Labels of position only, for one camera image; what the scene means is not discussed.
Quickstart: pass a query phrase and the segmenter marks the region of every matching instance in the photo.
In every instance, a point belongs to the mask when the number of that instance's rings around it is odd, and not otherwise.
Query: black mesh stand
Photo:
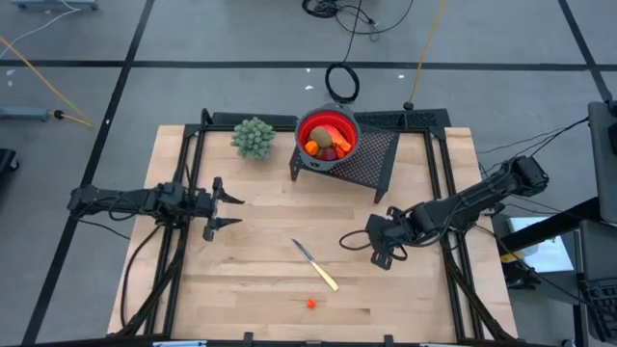
[[[374,188],[377,190],[374,202],[379,203],[388,191],[399,134],[364,124],[360,124],[360,130],[362,137],[354,155],[325,172],[307,167],[300,159],[300,150],[296,147],[289,161],[291,180],[298,178],[301,169],[324,174]]]

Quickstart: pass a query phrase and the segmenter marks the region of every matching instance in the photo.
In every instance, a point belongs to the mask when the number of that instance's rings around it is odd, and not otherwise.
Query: small orange object
[[[345,140],[345,138],[340,134],[338,129],[331,125],[321,125],[323,128],[328,130],[328,133],[332,137],[332,142],[339,146],[345,153],[351,150],[351,145]]]
[[[308,155],[314,156],[315,154],[317,154],[318,150],[319,145],[315,141],[308,141],[305,145],[305,151],[308,153]]]
[[[345,156],[345,152],[343,151],[343,149],[340,146],[336,146],[335,147],[335,151],[336,151],[336,157],[338,159],[340,159],[340,158]]]

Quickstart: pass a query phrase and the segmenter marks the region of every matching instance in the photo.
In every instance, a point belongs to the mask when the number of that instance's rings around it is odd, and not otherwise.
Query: gray floor
[[[100,11],[62,18],[17,48],[30,59],[123,60],[145,1],[99,3]],[[596,61],[617,64],[617,43],[606,39],[617,34],[613,16],[617,3],[569,3]],[[367,0],[364,6],[386,27],[407,4]],[[417,61],[438,6],[438,1],[416,0],[400,27],[379,41],[356,38],[350,61]],[[22,12],[4,0],[0,35],[11,40],[52,15]],[[351,23],[353,17],[344,19]],[[299,0],[156,0],[137,60],[335,61],[344,55],[348,40],[335,21],[306,15]],[[584,63],[556,0],[450,1],[427,61]],[[5,73],[9,70],[14,70],[11,76]],[[120,73],[119,68],[107,67],[40,71],[97,124]],[[0,72],[0,102],[68,111],[27,68],[0,67]],[[352,106],[357,111],[400,108],[415,76],[414,71],[403,69],[359,69],[357,73],[362,80],[360,96]],[[94,184],[119,189],[141,186],[157,126],[197,121],[202,107],[302,115],[331,101],[323,76],[324,70],[318,68],[133,68]],[[603,76],[607,86],[617,91],[617,72]],[[340,89],[351,88],[343,75],[335,74],[333,79]],[[416,107],[447,108],[452,123],[470,127],[476,148],[482,150],[580,120],[586,116],[587,102],[599,98],[586,71],[424,70]],[[67,220],[68,193],[80,182],[95,137],[96,130],[67,121],[3,121],[0,126],[0,147],[18,150],[22,161],[0,201],[0,345],[18,343],[23,336]],[[518,149],[480,159],[490,166]],[[551,184],[535,197],[537,201],[568,208],[596,195],[586,126],[566,133],[538,159]],[[508,212],[528,215],[515,209]],[[102,216],[91,219],[110,223]],[[132,222],[113,227],[129,234]],[[126,247],[125,241],[95,227],[77,229],[39,341],[105,333]],[[570,307],[534,293],[513,292],[511,299],[521,337],[555,344],[574,336]]]

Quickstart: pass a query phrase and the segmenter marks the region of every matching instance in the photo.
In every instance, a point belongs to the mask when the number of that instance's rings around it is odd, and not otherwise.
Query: wooden table
[[[147,187],[172,179],[182,131],[183,126],[159,128]],[[448,128],[446,134],[456,187],[462,190],[480,180],[473,142],[466,128]],[[338,245],[341,235],[363,228],[370,213],[384,215],[390,205],[407,208],[433,198],[421,135],[401,134],[389,192],[379,205],[373,204],[374,190],[324,175],[302,171],[292,182],[288,162],[293,133],[279,133],[272,157],[263,162],[238,158],[230,136],[206,133],[198,186],[209,191],[212,179],[222,177],[227,192],[246,203],[221,203],[219,216],[244,222],[223,228],[213,242],[201,238],[205,220],[191,224],[173,338],[237,340],[253,332],[255,340],[383,341],[384,334],[392,334],[397,342],[455,342],[439,244],[408,248],[409,259],[394,261],[389,271],[370,263],[370,248],[350,252]],[[434,148],[442,192],[447,192],[437,142]],[[479,224],[491,227],[486,218]],[[138,218],[127,259],[152,229],[151,218]],[[133,264],[127,317],[152,288],[162,234]],[[299,240],[335,278],[337,292],[290,238]],[[467,240],[479,297],[502,327],[516,335],[495,240],[480,231],[469,232]],[[366,241],[363,236],[350,240],[357,245]],[[162,330],[165,297],[156,332]],[[462,293],[460,297],[466,333],[472,336],[468,302]],[[315,309],[306,307],[309,298],[316,300]],[[121,327],[119,307],[120,289],[110,332]]]

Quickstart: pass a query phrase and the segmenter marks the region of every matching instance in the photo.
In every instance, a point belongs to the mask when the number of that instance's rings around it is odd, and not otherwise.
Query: knife handle
[[[317,265],[317,263],[313,261],[310,263],[310,265],[312,265],[312,267],[315,268],[315,270],[319,273],[319,275],[321,275],[321,277],[332,288],[333,291],[338,290],[338,284],[336,284],[336,281],[333,278],[331,278],[330,275],[328,275],[328,273],[324,269],[322,269],[319,265]]]

